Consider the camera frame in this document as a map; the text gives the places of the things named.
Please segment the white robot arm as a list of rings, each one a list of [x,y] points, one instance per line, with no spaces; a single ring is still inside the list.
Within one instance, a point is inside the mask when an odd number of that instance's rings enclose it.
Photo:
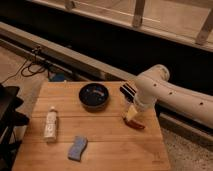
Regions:
[[[176,109],[186,117],[213,129],[213,96],[186,89],[168,82],[169,70],[161,64],[143,71],[134,79],[137,92],[133,105],[124,115],[127,123],[153,107],[157,101]]]

